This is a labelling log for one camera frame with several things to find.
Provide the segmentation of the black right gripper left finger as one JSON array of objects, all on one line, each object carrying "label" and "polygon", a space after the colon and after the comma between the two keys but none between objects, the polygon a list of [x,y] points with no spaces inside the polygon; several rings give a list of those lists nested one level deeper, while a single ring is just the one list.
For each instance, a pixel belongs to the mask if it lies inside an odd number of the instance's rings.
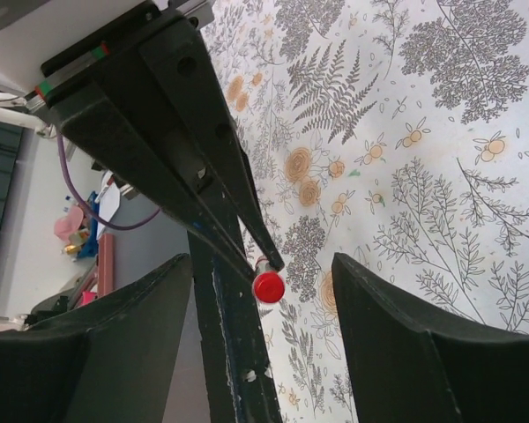
[{"label": "black right gripper left finger", "polygon": [[0,331],[0,422],[160,422],[190,257],[27,330]]}]

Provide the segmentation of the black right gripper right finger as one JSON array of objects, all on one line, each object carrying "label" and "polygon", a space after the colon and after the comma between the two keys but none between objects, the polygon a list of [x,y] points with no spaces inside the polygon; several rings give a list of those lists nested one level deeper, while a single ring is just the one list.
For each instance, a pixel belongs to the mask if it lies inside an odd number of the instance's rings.
[{"label": "black right gripper right finger", "polygon": [[529,336],[444,311],[337,253],[332,282],[361,422],[529,422]]}]

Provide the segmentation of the red capped whiteboard marker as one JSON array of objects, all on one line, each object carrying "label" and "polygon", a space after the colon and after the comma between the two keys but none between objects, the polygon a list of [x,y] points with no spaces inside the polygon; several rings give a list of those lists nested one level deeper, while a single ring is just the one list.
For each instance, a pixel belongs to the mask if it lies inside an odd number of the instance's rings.
[{"label": "red capped whiteboard marker", "polygon": [[252,292],[255,298],[265,304],[279,302],[286,291],[284,279],[276,272],[265,256],[260,256],[255,264],[255,277]]}]

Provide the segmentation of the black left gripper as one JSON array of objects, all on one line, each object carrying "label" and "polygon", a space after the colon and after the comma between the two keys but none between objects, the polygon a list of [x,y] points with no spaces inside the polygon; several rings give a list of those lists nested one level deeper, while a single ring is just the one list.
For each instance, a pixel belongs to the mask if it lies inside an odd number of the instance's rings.
[{"label": "black left gripper", "polygon": [[[198,193],[197,172],[210,168],[270,265],[284,268],[263,222],[210,57],[194,28],[193,2],[170,1],[160,8],[144,1],[49,59],[41,70],[45,78],[34,90],[35,114],[57,108],[57,123],[69,140],[250,282],[254,271],[219,222],[219,209]],[[80,95],[89,85],[106,97]],[[143,136],[124,117],[156,111],[179,115],[189,136],[182,129]]]}]

